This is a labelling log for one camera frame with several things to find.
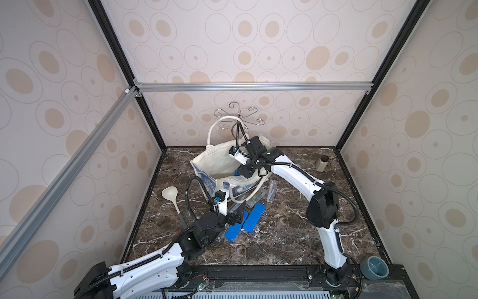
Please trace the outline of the clear case green insert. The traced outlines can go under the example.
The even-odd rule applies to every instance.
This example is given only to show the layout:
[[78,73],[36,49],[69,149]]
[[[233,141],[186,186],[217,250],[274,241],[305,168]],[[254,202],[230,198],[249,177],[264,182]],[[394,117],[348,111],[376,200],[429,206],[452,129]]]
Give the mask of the clear case green insert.
[[268,194],[265,188],[260,188],[251,199],[247,201],[247,206],[253,208],[257,203],[259,203],[266,195]]

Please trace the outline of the teal ceramic cup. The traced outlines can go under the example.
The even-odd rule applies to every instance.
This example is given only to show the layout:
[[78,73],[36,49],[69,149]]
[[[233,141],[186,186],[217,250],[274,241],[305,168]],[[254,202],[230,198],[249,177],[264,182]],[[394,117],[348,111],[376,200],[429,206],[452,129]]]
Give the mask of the teal ceramic cup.
[[360,271],[367,280],[381,280],[389,275],[387,263],[377,256],[363,260],[360,263]]

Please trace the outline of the black corner frame post left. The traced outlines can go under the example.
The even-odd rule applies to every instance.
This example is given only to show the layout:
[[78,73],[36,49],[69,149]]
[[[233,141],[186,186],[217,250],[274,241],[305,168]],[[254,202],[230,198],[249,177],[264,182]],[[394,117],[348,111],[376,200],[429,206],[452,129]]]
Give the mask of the black corner frame post left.
[[[107,16],[106,9],[104,8],[102,2],[99,0],[88,0],[87,3],[91,8],[110,49],[112,50],[112,53],[119,65],[123,77],[126,79],[126,82],[130,87],[139,87],[139,85],[134,81],[136,77],[131,69],[126,54],[123,50],[123,46],[120,44],[120,41],[112,26],[112,23]],[[141,92],[136,97],[136,101],[144,115],[144,118],[146,119],[148,127],[152,131],[153,137],[159,145],[160,150],[166,151],[168,147],[166,146],[164,139],[159,132],[158,126],[153,118],[153,114],[151,113],[151,110]]]

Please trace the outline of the horizontal aluminium rail back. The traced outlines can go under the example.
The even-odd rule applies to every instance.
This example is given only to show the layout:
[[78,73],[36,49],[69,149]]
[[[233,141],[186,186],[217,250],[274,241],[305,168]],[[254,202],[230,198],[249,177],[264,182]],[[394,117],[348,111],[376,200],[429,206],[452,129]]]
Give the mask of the horizontal aluminium rail back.
[[141,92],[370,90],[372,82],[139,83]]

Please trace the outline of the black corner frame post right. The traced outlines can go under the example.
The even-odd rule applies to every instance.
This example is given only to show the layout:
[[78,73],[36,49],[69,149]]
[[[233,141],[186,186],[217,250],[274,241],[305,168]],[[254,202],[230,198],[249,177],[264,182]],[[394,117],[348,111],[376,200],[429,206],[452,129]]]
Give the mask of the black corner frame post right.
[[387,52],[387,55],[385,56],[382,64],[378,68],[375,77],[372,80],[373,86],[371,90],[369,92],[366,92],[363,96],[345,131],[343,132],[338,143],[336,144],[336,150],[338,152],[344,149],[347,141],[352,135],[352,132],[355,130],[358,122],[361,120],[363,114],[370,105],[370,102],[372,101],[374,95],[377,93],[381,84],[385,80],[387,74],[391,70],[393,64],[395,63],[400,52],[403,50],[405,44],[411,37],[412,32],[418,25],[419,20],[423,16],[430,3],[430,0],[418,0],[414,3],[412,10],[410,11],[408,17],[405,19],[405,22],[403,23],[402,27],[398,31],[397,37],[393,41],[390,50]]

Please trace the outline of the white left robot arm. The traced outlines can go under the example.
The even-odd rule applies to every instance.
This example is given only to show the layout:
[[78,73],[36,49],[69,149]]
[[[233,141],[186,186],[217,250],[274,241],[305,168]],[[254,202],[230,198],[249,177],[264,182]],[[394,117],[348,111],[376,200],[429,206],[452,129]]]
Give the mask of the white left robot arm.
[[189,261],[196,259],[224,232],[227,224],[241,224],[243,213],[207,212],[167,246],[131,262],[111,267],[94,265],[78,284],[76,299],[135,299],[150,291],[189,283]]

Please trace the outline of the diagonal aluminium rail left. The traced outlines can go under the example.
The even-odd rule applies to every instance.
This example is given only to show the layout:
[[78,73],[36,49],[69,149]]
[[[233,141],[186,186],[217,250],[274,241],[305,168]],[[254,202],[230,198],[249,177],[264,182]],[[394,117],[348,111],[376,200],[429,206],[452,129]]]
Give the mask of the diagonal aluminium rail left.
[[128,92],[118,99],[7,238],[1,248],[1,279],[4,279],[11,270],[138,91],[138,87],[131,86]]

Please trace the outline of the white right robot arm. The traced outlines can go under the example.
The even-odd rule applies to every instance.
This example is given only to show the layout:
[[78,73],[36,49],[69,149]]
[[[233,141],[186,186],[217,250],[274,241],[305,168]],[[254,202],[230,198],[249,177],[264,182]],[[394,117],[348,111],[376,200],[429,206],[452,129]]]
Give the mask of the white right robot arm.
[[292,162],[276,147],[266,149],[259,137],[241,146],[232,146],[229,156],[240,163],[237,174],[250,177],[254,171],[273,173],[296,188],[309,202],[306,218],[317,228],[325,254],[325,263],[339,270],[347,261],[339,235],[339,192],[336,185],[325,183]]

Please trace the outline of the starry night canvas bag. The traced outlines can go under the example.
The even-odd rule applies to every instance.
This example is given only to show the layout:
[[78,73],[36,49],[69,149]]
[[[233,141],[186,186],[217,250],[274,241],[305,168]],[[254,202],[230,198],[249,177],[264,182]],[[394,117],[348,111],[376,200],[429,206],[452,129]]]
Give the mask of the starry night canvas bag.
[[243,128],[243,121],[238,117],[226,116],[219,118],[209,129],[205,151],[190,161],[195,175],[205,186],[203,191],[209,204],[214,206],[215,193],[222,191],[228,194],[228,200],[234,203],[250,201],[270,177],[265,171],[253,170],[247,178],[235,171],[246,165],[251,154],[245,148],[246,141],[251,138],[245,134],[242,138],[213,145],[211,133],[215,126],[225,120],[233,120],[237,128]]

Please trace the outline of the silver metal hook stand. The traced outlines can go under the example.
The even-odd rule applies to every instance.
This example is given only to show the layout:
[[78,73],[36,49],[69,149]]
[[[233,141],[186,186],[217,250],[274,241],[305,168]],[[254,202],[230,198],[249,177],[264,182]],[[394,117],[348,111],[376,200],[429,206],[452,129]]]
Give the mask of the silver metal hook stand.
[[233,101],[229,103],[228,109],[218,108],[214,111],[214,115],[217,117],[218,122],[217,125],[223,131],[230,130],[233,137],[236,137],[237,130],[236,127],[236,119],[232,119],[230,117],[236,117],[241,119],[243,125],[242,128],[245,133],[250,133],[250,128],[248,125],[254,126],[263,126],[265,124],[265,120],[259,118],[256,114],[258,113],[257,107],[246,107],[243,110],[240,106],[239,102]]

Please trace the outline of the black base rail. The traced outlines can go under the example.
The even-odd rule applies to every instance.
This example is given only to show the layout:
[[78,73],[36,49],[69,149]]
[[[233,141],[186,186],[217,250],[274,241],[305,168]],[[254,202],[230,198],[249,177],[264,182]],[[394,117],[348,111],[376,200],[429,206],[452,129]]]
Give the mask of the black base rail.
[[183,287],[176,276],[164,271],[153,277],[149,288],[125,277],[114,282],[116,299],[172,299],[191,295],[194,299],[416,299],[415,290],[403,265],[389,266],[379,280],[360,276],[356,269],[336,287],[326,282],[318,265],[220,265],[193,266]]

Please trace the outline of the small jar black lid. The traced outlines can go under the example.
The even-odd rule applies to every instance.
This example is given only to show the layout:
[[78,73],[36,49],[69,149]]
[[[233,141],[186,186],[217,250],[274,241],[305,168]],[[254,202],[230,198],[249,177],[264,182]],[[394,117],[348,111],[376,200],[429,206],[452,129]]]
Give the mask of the small jar black lid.
[[327,155],[322,155],[316,163],[316,171],[320,173],[324,172],[328,162],[329,162],[329,157]]

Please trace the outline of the black corner frame post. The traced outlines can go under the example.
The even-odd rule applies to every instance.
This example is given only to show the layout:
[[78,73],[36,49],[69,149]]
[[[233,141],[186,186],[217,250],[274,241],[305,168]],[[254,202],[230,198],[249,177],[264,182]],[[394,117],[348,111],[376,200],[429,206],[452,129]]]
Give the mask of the black corner frame post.
[[372,80],[373,86],[371,90],[369,92],[366,92],[363,96],[345,131],[343,132],[338,143],[336,144],[336,150],[338,152],[344,149],[347,141],[352,135],[352,132],[355,130],[358,122],[361,120],[363,114],[370,105],[370,102],[372,101],[374,95],[377,93],[381,84],[385,80],[387,74],[391,70],[393,64],[395,63],[400,52],[403,50],[405,44],[411,37],[412,32],[418,25],[419,20],[423,16],[430,3],[430,0],[418,0],[414,3],[412,10],[410,11],[408,17],[405,19],[405,22],[403,23],[402,27],[398,31],[397,37],[393,41],[390,50],[387,52],[387,55],[385,56],[382,64],[378,68],[375,77]]
[[[112,26],[112,23],[107,16],[106,9],[104,8],[102,2],[99,0],[88,0],[87,3],[91,8],[110,49],[112,50],[112,53],[119,65],[123,77],[126,79],[126,82],[130,87],[139,87],[139,85],[134,81],[136,77],[131,69],[126,54],[123,50],[123,46],[120,44],[120,41]],[[159,145],[160,150],[166,151],[168,147],[166,146],[164,139],[159,132],[158,126],[153,118],[153,114],[151,113],[151,110],[141,92],[136,97],[136,101],[144,115],[144,118],[146,119],[148,127],[152,131],[153,137]]]

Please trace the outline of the clear case blue compass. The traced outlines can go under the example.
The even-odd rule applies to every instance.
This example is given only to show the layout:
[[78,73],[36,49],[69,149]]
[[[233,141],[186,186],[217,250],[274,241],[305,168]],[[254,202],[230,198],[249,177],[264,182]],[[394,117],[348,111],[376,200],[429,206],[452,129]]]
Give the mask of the clear case blue compass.
[[266,201],[268,203],[272,203],[274,201],[275,196],[276,196],[277,187],[278,187],[278,182],[276,180],[272,179],[270,181],[270,184],[269,184],[269,187],[268,187],[268,196],[267,196],[267,199],[266,199]]

